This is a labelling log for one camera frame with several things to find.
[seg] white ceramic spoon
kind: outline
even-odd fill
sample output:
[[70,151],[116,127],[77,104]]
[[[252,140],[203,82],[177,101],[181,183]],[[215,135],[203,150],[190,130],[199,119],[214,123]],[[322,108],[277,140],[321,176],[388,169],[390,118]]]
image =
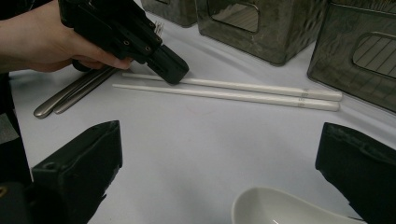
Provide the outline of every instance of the white ceramic spoon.
[[268,188],[249,189],[233,203],[233,224],[365,224]]

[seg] white table surface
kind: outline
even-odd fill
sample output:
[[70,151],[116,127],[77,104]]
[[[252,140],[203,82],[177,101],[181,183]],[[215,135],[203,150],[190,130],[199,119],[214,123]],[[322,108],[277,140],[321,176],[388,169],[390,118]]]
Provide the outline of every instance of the white table surface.
[[[285,66],[274,67],[201,36],[197,25],[180,28],[164,22],[163,42],[189,64],[186,77],[329,90],[306,75],[314,44]],[[131,70],[153,74],[138,63]],[[346,95],[340,111],[328,112],[115,89],[113,83],[166,86],[122,77],[121,72],[62,115],[34,117],[41,103],[80,75],[73,67],[52,74],[20,71],[11,74],[11,86],[31,167],[91,126],[120,121],[123,167],[91,224],[231,224],[233,200],[253,187],[280,189],[358,217],[315,169],[324,122],[396,148],[396,117]]]

